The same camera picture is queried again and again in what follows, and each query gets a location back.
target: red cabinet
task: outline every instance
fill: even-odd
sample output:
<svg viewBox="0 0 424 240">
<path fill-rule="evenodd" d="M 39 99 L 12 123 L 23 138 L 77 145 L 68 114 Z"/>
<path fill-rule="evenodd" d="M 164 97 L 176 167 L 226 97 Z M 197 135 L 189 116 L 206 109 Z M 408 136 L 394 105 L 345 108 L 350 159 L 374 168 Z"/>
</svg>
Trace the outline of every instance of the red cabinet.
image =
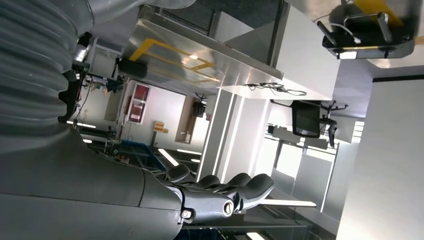
<svg viewBox="0 0 424 240">
<path fill-rule="evenodd" d="M 149 90 L 145 85 L 136 83 L 132 95 L 128 98 L 128 104 L 126 107 L 126 121 L 135 124 L 143 123 L 143 116 L 146 109 L 147 97 Z"/>
</svg>

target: column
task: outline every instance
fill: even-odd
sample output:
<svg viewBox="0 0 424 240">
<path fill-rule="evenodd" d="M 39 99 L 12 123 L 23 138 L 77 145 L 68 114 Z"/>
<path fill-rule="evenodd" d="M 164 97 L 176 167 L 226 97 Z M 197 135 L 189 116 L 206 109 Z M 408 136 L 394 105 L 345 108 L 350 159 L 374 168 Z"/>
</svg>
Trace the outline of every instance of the column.
<svg viewBox="0 0 424 240">
<path fill-rule="evenodd" d="M 197 180 L 216 175 L 226 183 L 239 173 L 253 177 L 262 146 L 270 101 L 220 90 L 206 134 Z"/>
</svg>

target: bolt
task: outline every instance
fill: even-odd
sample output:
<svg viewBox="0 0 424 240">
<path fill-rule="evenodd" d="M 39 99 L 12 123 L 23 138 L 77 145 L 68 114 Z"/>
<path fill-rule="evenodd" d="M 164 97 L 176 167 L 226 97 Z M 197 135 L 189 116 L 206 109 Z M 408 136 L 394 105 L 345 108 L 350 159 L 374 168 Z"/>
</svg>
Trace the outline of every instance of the bolt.
<svg viewBox="0 0 424 240">
<path fill-rule="evenodd" d="M 182 217 L 183 219 L 190 219 L 190 218 L 192 217 L 192 212 L 191 212 L 191 211 L 189 211 L 189 210 L 184 210 L 184 211 L 182 211 L 182 213 L 181 213 L 181 217 Z"/>
</svg>

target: fluorescent light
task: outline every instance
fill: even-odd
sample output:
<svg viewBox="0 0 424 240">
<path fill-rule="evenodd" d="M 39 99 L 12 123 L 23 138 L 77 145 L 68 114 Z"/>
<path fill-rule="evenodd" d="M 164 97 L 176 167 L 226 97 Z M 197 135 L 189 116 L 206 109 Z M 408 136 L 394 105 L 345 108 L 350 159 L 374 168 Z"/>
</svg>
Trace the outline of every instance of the fluorescent light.
<svg viewBox="0 0 424 240">
<path fill-rule="evenodd" d="M 66 121 L 66 123 L 67 124 L 74 124 L 73 121 Z M 78 122 L 76 125 L 82 126 L 82 127 L 86 127 L 86 128 L 91 128 L 91 129 L 95 129 L 96 128 L 96 126 L 89 125 L 89 124 L 84 124 L 84 123 L 80 123 L 80 122 Z"/>
<path fill-rule="evenodd" d="M 186 154 L 202 155 L 202 153 L 201 153 L 201 152 L 188 151 L 188 150 L 182 150 L 182 149 L 177 149 L 177 152 L 180 152 L 180 153 L 186 153 Z"/>
<path fill-rule="evenodd" d="M 77 125 L 78 126 L 83 126 L 83 127 L 86 127 L 86 128 L 91 128 L 91 129 L 95 129 L 96 128 L 96 126 L 88 125 L 88 124 L 84 124 L 84 123 L 77 123 Z"/>
<path fill-rule="evenodd" d="M 356 59 L 358 53 L 356 51 L 345 51 L 339 54 L 340 59 Z"/>
<path fill-rule="evenodd" d="M 317 205 L 311 201 L 296 201 L 296 200 L 276 200 L 264 199 L 260 202 L 262 205 L 278 205 L 290 207 L 316 207 Z"/>
<path fill-rule="evenodd" d="M 162 148 L 158 149 L 159 153 L 161 153 L 172 165 L 174 166 L 178 166 L 179 163 L 177 161 L 175 161 L 175 159 L 169 154 L 167 153 L 167 151 L 165 151 Z"/>
<path fill-rule="evenodd" d="M 250 240 L 265 240 L 259 233 L 257 232 L 248 232 L 246 235 L 249 237 Z"/>
</svg>

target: yellow tape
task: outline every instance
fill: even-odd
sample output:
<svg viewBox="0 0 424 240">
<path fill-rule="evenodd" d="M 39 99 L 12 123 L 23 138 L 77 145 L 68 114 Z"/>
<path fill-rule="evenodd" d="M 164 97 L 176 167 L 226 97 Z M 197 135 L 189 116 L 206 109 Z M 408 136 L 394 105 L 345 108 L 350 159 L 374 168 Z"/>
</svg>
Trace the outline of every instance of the yellow tape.
<svg viewBox="0 0 424 240">
<path fill-rule="evenodd" d="M 353 3 L 364 13 L 364 14 L 376 14 L 386 13 L 388 14 L 388 25 L 389 26 L 403 26 L 404 23 L 399 19 L 398 16 L 387 6 L 385 0 L 353 0 Z"/>
<path fill-rule="evenodd" d="M 198 58 L 197 60 L 199 60 L 203 64 L 189 68 L 189 67 L 186 67 L 186 66 L 184 66 L 183 64 L 181 64 L 179 62 L 174 62 L 174 61 L 171 61 L 171 60 L 169 60 L 169 59 L 167 59 L 165 57 L 156 55 L 154 53 L 147 52 L 150 49 L 150 47 L 152 47 L 153 45 L 158 45 L 158 46 L 161 46 L 163 48 L 169 49 L 171 51 L 174 51 L 174 52 L 177 52 L 177 53 L 181 53 L 181 54 L 186 55 L 186 56 L 191 56 L 190 53 L 187 53 L 187 52 L 185 52 L 183 50 L 180 50 L 180 49 L 178 49 L 176 47 L 173 47 L 171 45 L 168 45 L 166 43 L 160 42 L 160 41 L 155 40 L 155 39 L 152 39 L 152 38 L 146 38 L 146 40 L 144 40 L 144 42 L 141 44 L 141 46 L 139 48 L 137 48 L 137 50 L 134 51 L 134 53 L 131 55 L 131 57 L 129 58 L 129 60 L 135 62 L 137 59 L 139 59 L 144 54 L 144 55 L 148 55 L 150 57 L 159 59 L 161 61 L 164 61 L 165 63 L 169 63 L 169 64 L 172 64 L 172 65 L 175 65 L 175 66 L 178 66 L 178 67 L 182 67 L 182 68 L 191 70 L 191 71 L 193 71 L 193 72 L 195 72 L 195 73 L 197 73 L 199 75 L 202 75 L 202 76 L 204 76 L 204 77 L 206 77 L 206 78 L 208 78 L 208 79 L 210 79 L 210 80 L 212 80 L 214 82 L 220 82 L 216 77 L 209 76 L 209 75 L 206 75 L 204 73 L 199 72 L 199 70 L 201 70 L 201 69 L 205 69 L 205 68 L 209 68 L 209 67 L 215 66 L 214 63 L 208 62 L 208 61 L 206 61 L 204 59 L 201 59 L 201 58 Z"/>
</svg>

